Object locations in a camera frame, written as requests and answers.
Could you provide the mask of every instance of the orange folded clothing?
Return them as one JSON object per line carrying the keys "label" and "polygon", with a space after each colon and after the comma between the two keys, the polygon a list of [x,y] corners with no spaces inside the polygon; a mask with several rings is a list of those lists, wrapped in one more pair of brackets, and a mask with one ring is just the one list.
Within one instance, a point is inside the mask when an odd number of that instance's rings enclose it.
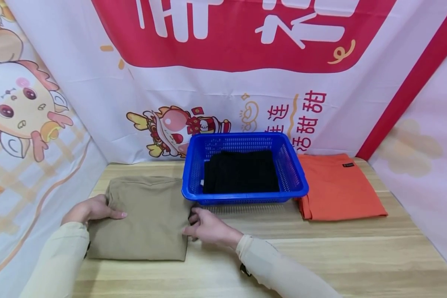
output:
{"label": "orange folded clothing", "polygon": [[379,197],[347,154],[299,155],[310,191],[299,198],[304,219],[336,221],[387,216]]}

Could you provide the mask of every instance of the human arm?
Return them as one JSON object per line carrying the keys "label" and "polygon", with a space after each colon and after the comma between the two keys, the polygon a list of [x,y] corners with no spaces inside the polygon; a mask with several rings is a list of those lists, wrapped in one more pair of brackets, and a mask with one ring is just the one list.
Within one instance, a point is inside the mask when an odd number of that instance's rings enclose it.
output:
{"label": "human arm", "polygon": [[283,298],[341,298],[323,279],[282,255],[268,242],[227,226],[208,210],[193,208],[185,235],[233,248],[258,283]]}
{"label": "human arm", "polygon": [[71,298],[89,244],[86,223],[105,217],[122,219],[126,213],[107,207],[104,195],[73,207],[63,217],[61,227],[45,242],[20,298]]}

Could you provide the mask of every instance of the black folded clothing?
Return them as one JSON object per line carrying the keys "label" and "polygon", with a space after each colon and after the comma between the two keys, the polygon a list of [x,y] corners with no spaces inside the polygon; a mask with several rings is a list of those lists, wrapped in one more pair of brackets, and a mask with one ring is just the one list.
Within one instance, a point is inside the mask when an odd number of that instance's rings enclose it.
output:
{"label": "black folded clothing", "polygon": [[204,194],[279,191],[270,150],[249,153],[222,151],[204,164]]}

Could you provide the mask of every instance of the wooden tabletop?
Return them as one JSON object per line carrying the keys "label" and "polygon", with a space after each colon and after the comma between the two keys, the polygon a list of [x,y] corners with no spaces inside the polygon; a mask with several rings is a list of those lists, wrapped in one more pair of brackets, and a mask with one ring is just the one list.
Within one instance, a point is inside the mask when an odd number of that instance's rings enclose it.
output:
{"label": "wooden tabletop", "polygon": [[[210,207],[227,224],[263,238],[345,297],[447,297],[447,264],[374,170],[355,159],[389,213],[334,223],[303,221],[295,202]],[[124,175],[181,177],[182,162],[111,164],[92,195]],[[234,253],[189,242],[185,262],[85,260],[74,298],[279,297],[238,270]]]}

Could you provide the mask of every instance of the beige sleeve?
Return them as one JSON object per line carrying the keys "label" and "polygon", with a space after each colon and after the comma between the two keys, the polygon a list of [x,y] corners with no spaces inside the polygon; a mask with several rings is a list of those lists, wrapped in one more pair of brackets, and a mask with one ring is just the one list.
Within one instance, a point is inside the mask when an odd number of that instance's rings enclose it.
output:
{"label": "beige sleeve", "polygon": [[245,235],[236,251],[248,273],[283,298],[341,298],[323,279],[267,241]]}
{"label": "beige sleeve", "polygon": [[51,235],[20,298],[71,298],[89,244],[82,223],[65,223]]}

